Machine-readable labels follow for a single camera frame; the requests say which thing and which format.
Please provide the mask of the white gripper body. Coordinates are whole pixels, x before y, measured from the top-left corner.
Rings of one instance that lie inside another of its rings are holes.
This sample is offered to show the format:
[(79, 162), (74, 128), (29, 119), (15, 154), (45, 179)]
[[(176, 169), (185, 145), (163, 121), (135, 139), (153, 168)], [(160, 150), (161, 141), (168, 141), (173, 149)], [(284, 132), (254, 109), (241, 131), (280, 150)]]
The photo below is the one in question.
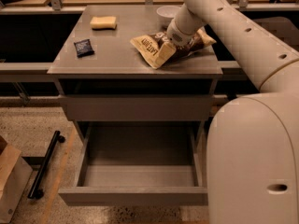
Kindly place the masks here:
[(192, 35), (181, 32), (177, 27), (175, 20), (171, 20), (166, 30), (167, 39), (176, 46), (185, 46), (192, 39)]

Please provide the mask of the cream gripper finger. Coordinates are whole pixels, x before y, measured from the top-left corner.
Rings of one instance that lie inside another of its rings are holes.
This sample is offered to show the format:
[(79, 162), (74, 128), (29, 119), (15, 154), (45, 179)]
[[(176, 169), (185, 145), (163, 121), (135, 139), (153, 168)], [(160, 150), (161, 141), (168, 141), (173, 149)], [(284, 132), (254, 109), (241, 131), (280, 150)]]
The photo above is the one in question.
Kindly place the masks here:
[(157, 67), (161, 67), (167, 62), (167, 60), (177, 51), (176, 46), (171, 42), (163, 43), (161, 46), (155, 64)]

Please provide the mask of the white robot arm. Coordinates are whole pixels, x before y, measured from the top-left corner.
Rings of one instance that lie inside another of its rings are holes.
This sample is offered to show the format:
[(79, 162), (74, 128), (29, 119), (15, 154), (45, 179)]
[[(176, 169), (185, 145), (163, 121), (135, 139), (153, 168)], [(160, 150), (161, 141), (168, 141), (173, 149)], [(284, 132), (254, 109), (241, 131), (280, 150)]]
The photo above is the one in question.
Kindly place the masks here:
[(299, 224), (299, 53), (226, 0), (183, 0), (176, 45), (209, 25), (257, 89), (225, 104), (206, 140), (210, 224)]

